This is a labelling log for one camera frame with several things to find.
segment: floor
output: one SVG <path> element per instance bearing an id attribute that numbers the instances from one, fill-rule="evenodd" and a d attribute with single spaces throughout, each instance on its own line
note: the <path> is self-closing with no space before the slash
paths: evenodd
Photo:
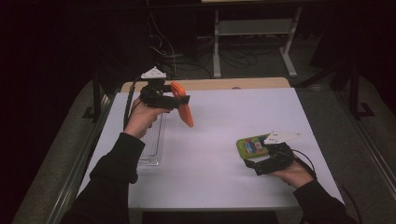
<path id="1" fill-rule="evenodd" d="M 191 59 L 174 52 L 175 58 L 163 57 L 163 60 L 166 60 L 163 63 L 170 66 L 161 66 L 161 69 L 171 74 L 170 68 L 175 67 L 176 79 L 212 78 L 213 63 L 209 50 L 212 39 L 201 37 L 199 40 L 202 42 L 199 51 L 202 53 L 199 57 Z M 281 36 L 224 38 L 220 42 L 221 78 L 285 77 L 291 85 L 294 85 L 307 80 L 321 70 L 309 66 L 319 39 L 313 36 L 309 38 L 298 36 L 290 49 L 290 57 L 298 76 L 289 77 L 277 49 L 283 41 L 284 37 Z M 340 191 L 346 209 L 350 215 L 358 219 L 357 209 L 353 205 L 353 202 L 356 202 L 363 223 L 394 223 L 396 197 L 392 191 L 391 181 L 389 182 L 387 175 L 384 175 L 383 167 L 378 165 L 378 157 L 373 157 L 375 153 L 372 149 L 382 155 L 390 170 L 396 170 L 394 164 L 396 155 L 393 150 L 396 143 L 392 137 L 396 134 L 396 118 L 381 102 L 375 87 L 361 78 L 360 101 L 367 103 L 375 112 L 375 116 L 356 121 L 347 110 L 348 86 L 342 91 L 333 91 L 329 87 L 331 80 L 332 75 L 328 75 L 309 87 L 296 91 L 332 175 L 341 184 Z M 64 158 L 62 162 L 56 164 L 57 166 L 63 166 L 64 169 L 74 167 L 75 164 L 70 164 L 72 162 L 67 161 L 65 157 L 70 158 L 73 156 L 70 154 L 78 154 L 72 148 L 81 148 L 84 143 L 86 145 L 89 138 L 87 135 L 92 134 L 95 125 L 92 125 L 90 120 L 82 118 L 89 106 L 92 106 L 91 82 L 87 83 L 71 107 L 48 157 L 43 162 L 41 173 L 37 175 L 14 220 L 15 223 L 44 223 L 43 220 L 48 220 L 49 214 L 51 218 L 56 219 L 64 211 L 63 208 L 60 209 L 59 214 L 53 214 L 54 206 L 61 207 L 54 203 L 54 199 L 59 197 L 59 189 L 64 184 L 62 180 L 68 175 L 58 176 L 57 179 L 51 179 L 49 182 L 48 176 L 55 174 L 45 171 L 55 166 L 52 164 L 54 158 L 61 157 Z M 102 114 L 106 116 L 106 110 L 103 110 Z M 46 185 L 52 186 L 51 189 L 46 188 L 49 193 L 46 200 L 42 199 L 43 188 L 40 188 L 43 181 L 46 181 Z M 61 196 L 66 198 L 65 203 L 73 201 L 73 197 L 67 198 L 67 195 L 62 194 Z M 301 218 L 300 210 L 276 211 L 276 214 L 281 224 L 298 223 Z M 131 211 L 130 217 L 132 223 L 140 223 L 142 213 Z"/>

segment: black sleeve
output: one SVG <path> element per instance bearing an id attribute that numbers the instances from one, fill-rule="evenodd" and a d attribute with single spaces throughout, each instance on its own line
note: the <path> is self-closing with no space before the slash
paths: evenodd
<path id="1" fill-rule="evenodd" d="M 303 209 L 304 220 L 308 223 L 358 223 L 347 215 L 344 204 L 332 197 L 317 180 L 295 190 L 294 196 Z"/>
<path id="2" fill-rule="evenodd" d="M 137 162 L 144 146 L 139 139 L 121 133 L 113 149 L 97 162 L 90 182 L 61 223 L 129 223 L 128 188 L 137 180 Z"/>

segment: white desk leg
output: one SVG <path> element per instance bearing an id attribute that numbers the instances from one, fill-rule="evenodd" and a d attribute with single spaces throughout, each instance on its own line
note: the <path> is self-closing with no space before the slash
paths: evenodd
<path id="1" fill-rule="evenodd" d="M 296 28 L 297 28 L 297 24 L 298 24 L 298 20 L 300 18 L 301 15 L 301 10 L 303 8 L 302 7 L 298 7 L 294 13 L 294 17 L 293 17 L 293 21 L 291 22 L 290 25 L 290 29 L 288 32 L 288 38 L 286 40 L 286 43 L 283 47 L 280 47 L 280 54 L 282 55 L 283 58 L 283 62 L 286 65 L 286 68 L 288 69 L 289 75 L 291 77 L 297 77 L 297 73 L 296 70 L 294 69 L 293 63 L 291 62 L 291 59 L 289 57 L 289 49 L 291 46 L 291 42 L 293 41 L 294 38 L 294 34 L 296 32 Z"/>
<path id="2" fill-rule="evenodd" d="M 213 76 L 221 77 L 220 59 L 219 59 L 219 11 L 216 10 L 215 15 L 215 52 L 213 53 Z"/>

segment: orange object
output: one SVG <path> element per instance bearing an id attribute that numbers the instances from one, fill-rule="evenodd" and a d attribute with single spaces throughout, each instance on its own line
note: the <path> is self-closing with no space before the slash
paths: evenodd
<path id="1" fill-rule="evenodd" d="M 178 84 L 175 81 L 171 82 L 171 90 L 175 97 L 186 95 L 186 91 L 184 90 L 184 88 L 182 86 L 180 86 L 180 84 Z M 178 114 L 180 115 L 180 118 L 187 125 L 189 125 L 189 127 L 194 126 L 194 122 L 192 121 L 192 115 L 191 115 L 189 105 L 179 105 L 178 106 Z"/>

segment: white table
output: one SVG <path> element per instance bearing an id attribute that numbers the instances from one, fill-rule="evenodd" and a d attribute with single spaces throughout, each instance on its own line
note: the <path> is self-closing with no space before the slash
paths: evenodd
<path id="1" fill-rule="evenodd" d="M 129 206 L 144 210 L 276 210 L 296 208 L 294 189 L 245 166 L 236 140 L 271 131 L 300 133 L 288 145 L 314 163 L 318 181 L 342 197 L 293 88 L 189 91 L 194 127 L 167 115 L 159 166 L 138 166 Z M 122 132 L 127 93 L 117 94 L 81 189 Z"/>

